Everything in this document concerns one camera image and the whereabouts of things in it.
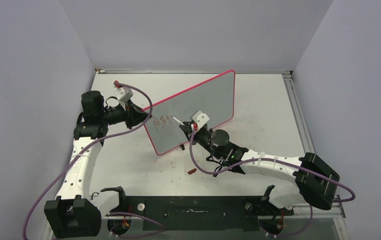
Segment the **tabletop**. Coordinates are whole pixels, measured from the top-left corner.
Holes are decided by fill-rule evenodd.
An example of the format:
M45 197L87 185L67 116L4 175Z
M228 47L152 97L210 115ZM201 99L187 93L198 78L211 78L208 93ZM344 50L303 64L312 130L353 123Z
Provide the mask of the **tabletop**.
M113 81L137 87L158 102L216 74L97 74L92 90L107 99L114 95ZM281 74L236 74L234 117L218 127L226 130L238 146L266 154L303 156L297 124ZM134 91L132 101L147 107L148 101ZM109 105L117 105L115 99ZM126 131L126 125L109 126L108 135ZM216 163L206 162L208 153L194 146L197 162L213 171ZM225 172L217 177L194 169L189 147L163 156L156 155L145 129L107 139L97 157L90 192L122 186L127 196L259 196L269 185L289 182L259 174Z

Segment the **white marker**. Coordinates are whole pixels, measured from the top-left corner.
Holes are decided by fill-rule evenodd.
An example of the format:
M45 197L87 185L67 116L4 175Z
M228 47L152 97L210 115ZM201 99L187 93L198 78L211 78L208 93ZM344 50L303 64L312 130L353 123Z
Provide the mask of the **white marker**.
M179 119L175 118L174 116L173 116L173 119L174 119L179 125L184 125L183 122L181 122Z

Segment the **wall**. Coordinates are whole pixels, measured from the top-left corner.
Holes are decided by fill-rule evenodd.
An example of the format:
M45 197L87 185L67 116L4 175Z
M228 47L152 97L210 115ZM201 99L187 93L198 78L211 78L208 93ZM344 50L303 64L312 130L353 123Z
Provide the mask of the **wall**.
M57 0L0 1L0 239L21 239L27 211L67 165L93 75ZM40 239L44 222L41 204L29 239Z
M381 1L334 0L293 77L316 152L357 194L351 239L381 239Z
M100 69L293 70L332 0L61 0Z

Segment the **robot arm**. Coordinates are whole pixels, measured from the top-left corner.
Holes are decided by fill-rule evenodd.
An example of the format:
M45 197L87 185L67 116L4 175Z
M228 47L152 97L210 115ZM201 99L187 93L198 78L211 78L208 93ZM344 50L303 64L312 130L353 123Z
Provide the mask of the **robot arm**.
M118 100L114 107L104 107L104 97L99 91L81 95L83 112L74 129L70 162L88 144L105 137L108 125L125 122L131 129L148 116L130 100L133 96L130 88L117 87L114 93ZM92 202L87 199L95 162L103 144L103 141L98 142L79 156L67 171L55 199L45 203L44 213L57 239L98 235L101 217L122 204L125 194L121 187L101 190Z
M297 168L275 162L275 160L280 160L300 166L338 182L340 176L319 156L307 152L305 156L283 157L240 147L229 141L229 134L225 130L208 129L209 119L205 113L198 111L191 117L191 121L180 122L177 120L188 140L195 132L193 144L199 144L210 153L208 161L210 158L215 158L221 166L228 167L245 160L257 160L240 164L229 171L239 174L261 174L292 183L280 188L272 185L265 190L265 200L277 209L292 207L292 205L300 203L309 203L322 210L331 209L337 189L336 185L329 184L328 181ZM261 161L262 158L272 159L273 162Z

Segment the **purple cable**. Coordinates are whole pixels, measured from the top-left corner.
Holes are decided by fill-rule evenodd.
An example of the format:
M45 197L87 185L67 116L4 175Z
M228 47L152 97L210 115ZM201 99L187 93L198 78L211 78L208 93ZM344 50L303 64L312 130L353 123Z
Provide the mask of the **purple cable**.
M249 159L249 160L244 160L244 161L240 161L240 162L237 162L235 164L232 164L232 165L230 165L230 166L228 166L228 167L226 167L226 168L224 168L224 169L222 169L220 171L207 171L207 170L203 169L202 167L200 167L198 165L197 161L194 158L194 152L192 151L192 143L194 142L195 133L196 133L195 131L192 132L192 135L190 136L190 140L189 140L190 158L192 159L193 164L195 164L195 167L198 168L201 172L203 172L205 174L210 174L210 175L221 174L221 173L224 173L224 172L226 172L226 171L228 171L228 170L230 170L230 169L232 169L232 168L234 168L236 166L239 166L241 164L246 164L246 163L258 161L258 158ZM271 159L271 158L261 158L261 161L274 162L275 160ZM301 171L304 171L304 172L307 172L309 174L312 174L312 175L314 175L316 177L319 177L319 178L321 178L321 179L323 179L325 181L328 181L331 184L334 184L336 186L339 186L339 187L347 190L351 194L351 197L345 198L345 199L334 200L333 201L334 203L345 203L345 202L350 202L350 201L356 199L356 193L352 189L350 189L349 187L345 186L344 184L342 184L342 183L340 183L338 181L332 180L332 179L330 179L330 178L328 178L326 176L321 175L320 173L317 173L315 171L312 171L312 170L307 169L307 168L302 167L302 166L294 165L294 164L291 164L291 163L288 163L288 162L285 162L285 161L281 161L281 160L276 160L275 162L278 163L278 164L283 164L285 166L296 168L296 169L299 169Z
M298 235L302 232L304 232L311 224L311 221L313 220L313 207L310 205L310 218L308 220L308 223L307 225L305 225L303 228L301 228L300 230L296 231L296 232L293 232L293 233L288 233L288 234L283 234L283 235L276 235L275 238L286 238L286 237L292 237L292 236L295 236L295 235ZM268 233L268 235L270 237L274 237L275 235L274 234L271 234L271 233Z
M153 110L153 105L152 105L152 101L151 101L150 97L146 93L144 93L142 90L140 90L140 89L138 89L138 88L136 88L134 86L130 86L130 85L122 84L122 83L117 83L117 82L114 83L114 85L116 87L118 87L119 85L122 86L122 87L127 87L127 88L130 88L130 89L136 90L137 92L139 92L142 95L144 95L146 97L146 99L148 99L148 102L149 102L149 113L148 113L148 116L145 118L145 120L141 124L139 124L137 127L133 128L131 130L127 130L127 131L124 131L124 132L120 132L120 133L116 133L116 134L112 134L112 135L108 135L108 136L104 136L104 137L98 138L95 141L89 143L89 145L85 146L77 154L77 156L68 164L68 166L45 188L45 190L43 190L43 192L39 195L37 200L31 206L30 210L28 211L28 213L27 213L27 215L25 217L24 224L22 226L22 239L23 240L29 240L27 238L27 236L26 236L26 228L27 228L27 224L29 223L30 217L32 216L32 213L35 210L36 206L39 204L39 202L42 200L42 198L45 196L45 194L49 191L49 189L51 189L63 176L66 175L67 171L77 162L77 160L80 158L80 156L84 152L86 152L86 150L88 150L90 147L92 147L96 143L104 141L105 139L110 139L110 138L113 138L113 137L117 137L117 136L121 136L121 135L125 135L125 134L129 134L131 132L134 132L134 131L140 129L143 125L145 125L145 123L150 119L151 114L152 114L152 110Z
M155 221L155 220L152 220L150 218L147 218L147 217L144 217L144 216L141 216L141 215L137 215L137 214L134 214L134 213L129 213L129 212L110 212L108 214L108 216L130 216L130 217L136 217L136 218L140 218L142 220L146 220L148 222L151 222L155 225L158 225L160 226L162 229L159 230L159 231L153 231L153 232L149 232L149 233L145 233L145 234L142 234L142 235L137 235L137 236L121 236L119 235L118 237L121 238L121 239L137 239L137 238L143 238L143 237L147 237L147 236L150 236L150 235L154 235L154 234L159 234L159 233L162 233L166 230L166 227L164 227L161 223ZM110 232L113 232L114 229L116 229L119 225L115 225L113 226L109 231Z

